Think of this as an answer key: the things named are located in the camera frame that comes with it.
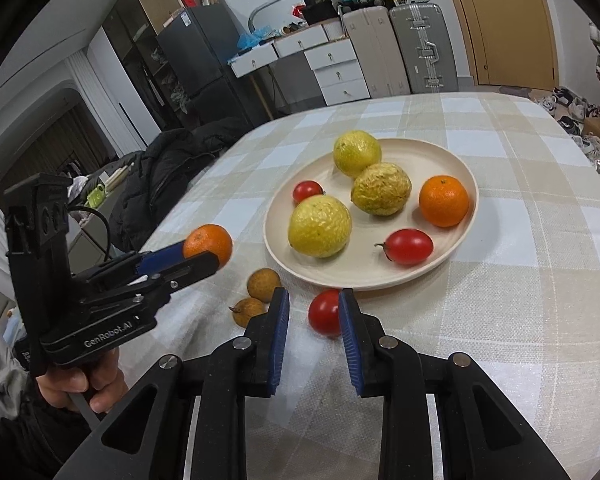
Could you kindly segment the left hand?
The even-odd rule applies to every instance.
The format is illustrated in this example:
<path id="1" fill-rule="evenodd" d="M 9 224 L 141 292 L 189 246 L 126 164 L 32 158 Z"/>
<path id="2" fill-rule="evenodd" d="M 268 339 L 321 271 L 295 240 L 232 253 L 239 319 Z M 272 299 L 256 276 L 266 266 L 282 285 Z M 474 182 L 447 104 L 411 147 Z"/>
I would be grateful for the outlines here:
<path id="1" fill-rule="evenodd" d="M 54 408 L 76 406 L 71 393 L 84 393 L 93 389 L 91 410 L 97 414 L 108 412 L 129 391 L 124 374 L 119 367 L 120 350 L 115 348 L 103 354 L 92 370 L 85 373 L 80 368 L 50 368 L 44 375 L 35 378 L 38 390 L 45 401 Z"/>

